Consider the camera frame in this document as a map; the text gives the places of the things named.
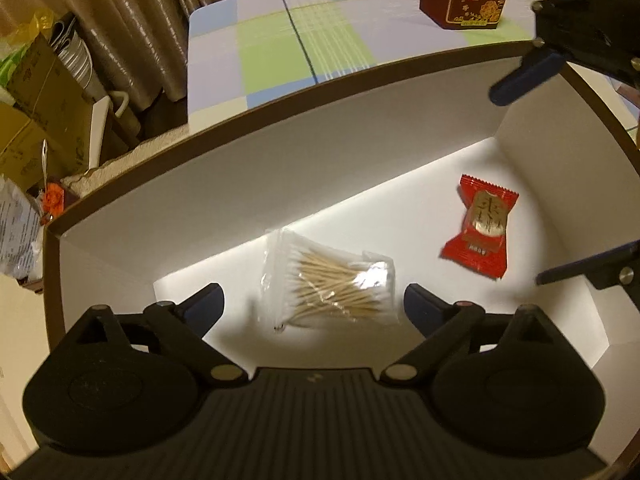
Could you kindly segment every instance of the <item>plastic bag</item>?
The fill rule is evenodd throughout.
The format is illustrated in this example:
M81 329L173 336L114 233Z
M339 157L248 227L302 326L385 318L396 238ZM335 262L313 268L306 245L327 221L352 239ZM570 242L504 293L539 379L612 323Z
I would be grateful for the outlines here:
M38 234L36 239L31 242L31 252L33 253L33 266L29 271L29 275L27 276L27 282L37 282L42 279L42 269L44 266L44 262L42 261L44 256L43 251L43 243L44 243L44 226L40 226L38 229Z
M390 258L337 251L282 229L269 235L262 299L267 323L339 328L394 324L396 272Z
M0 273L16 280L33 268L31 243L38 235L40 212L11 180L0 175Z
M27 49L38 34L42 34L49 41L54 21L55 17L52 10L36 9L29 23L19 25L11 34L0 38L0 86L7 85L16 67L20 64ZM10 105L13 104L4 97L0 98L0 100Z

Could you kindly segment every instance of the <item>white box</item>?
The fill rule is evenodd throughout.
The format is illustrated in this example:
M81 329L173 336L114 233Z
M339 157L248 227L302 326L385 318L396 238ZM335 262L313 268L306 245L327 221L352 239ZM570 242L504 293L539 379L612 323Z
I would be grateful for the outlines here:
M513 105L489 86L527 43L478 46L358 72L265 106L170 148L73 206L46 237L45 302L55 344L92 304L141 312L219 282L225 314L205 340L258 366L371 367L421 340L257 322L267 230L290 224L342 250L394 259L396 294L417 282L488 312L536 303L603 383L592 448L612 461L640 427L640 314L619 287L582 278L536 287L542 270L640 238L640 153L567 68ZM520 194L509 266L494 281L438 257L465 208L468 173Z

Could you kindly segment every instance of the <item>yellow plastic bag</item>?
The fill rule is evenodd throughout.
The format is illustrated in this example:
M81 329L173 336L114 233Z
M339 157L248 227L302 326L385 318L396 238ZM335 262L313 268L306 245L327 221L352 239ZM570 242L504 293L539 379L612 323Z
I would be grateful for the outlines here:
M9 34L5 41L9 46L22 46L30 44L38 34L42 34L47 41L51 38L51 27L56 21L53 11L50 9L36 9L29 23L21 24Z

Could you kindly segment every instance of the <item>checkered bedsheet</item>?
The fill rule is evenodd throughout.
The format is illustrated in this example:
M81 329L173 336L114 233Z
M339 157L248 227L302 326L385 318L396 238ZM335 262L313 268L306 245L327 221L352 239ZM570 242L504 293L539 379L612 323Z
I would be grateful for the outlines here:
M192 133L327 79L476 44L527 40L534 0L507 0L495 30L443 30L418 0L223 0L190 18Z

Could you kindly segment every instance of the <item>candy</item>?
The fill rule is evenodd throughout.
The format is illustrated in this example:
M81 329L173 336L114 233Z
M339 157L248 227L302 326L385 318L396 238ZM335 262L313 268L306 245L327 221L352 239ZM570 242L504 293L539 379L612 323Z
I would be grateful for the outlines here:
M460 191L468 208L462 232L446 243L440 256L501 278L507 270L507 215L518 194L468 175L460 179Z

